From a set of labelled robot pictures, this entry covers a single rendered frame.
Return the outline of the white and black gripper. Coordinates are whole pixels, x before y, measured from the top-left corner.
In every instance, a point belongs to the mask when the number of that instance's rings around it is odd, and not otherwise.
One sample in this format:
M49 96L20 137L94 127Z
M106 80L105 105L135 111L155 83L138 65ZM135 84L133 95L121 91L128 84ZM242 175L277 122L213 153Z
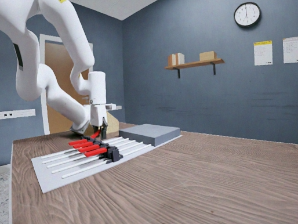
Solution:
M108 124L105 104L90 105L90 123L93 125L94 133L97 132L100 127L101 132L96 136L96 138L100 137L101 140L107 138L106 131Z

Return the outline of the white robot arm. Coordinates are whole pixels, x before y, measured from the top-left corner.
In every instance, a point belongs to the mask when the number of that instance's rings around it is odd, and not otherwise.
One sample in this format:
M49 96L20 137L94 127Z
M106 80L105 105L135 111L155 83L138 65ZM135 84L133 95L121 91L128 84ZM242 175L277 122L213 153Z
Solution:
M47 104L73 122L78 131L90 120L90 105L83 107L58 85L47 65L40 64L37 36L27 30L26 22L43 15L57 30L74 62L70 81L79 95L89 95L89 104L106 103L105 73L91 72L84 80L81 72L91 68L94 57L77 13L69 0L0 0L0 30L13 42L17 56L16 90L25 101L39 98L46 90Z

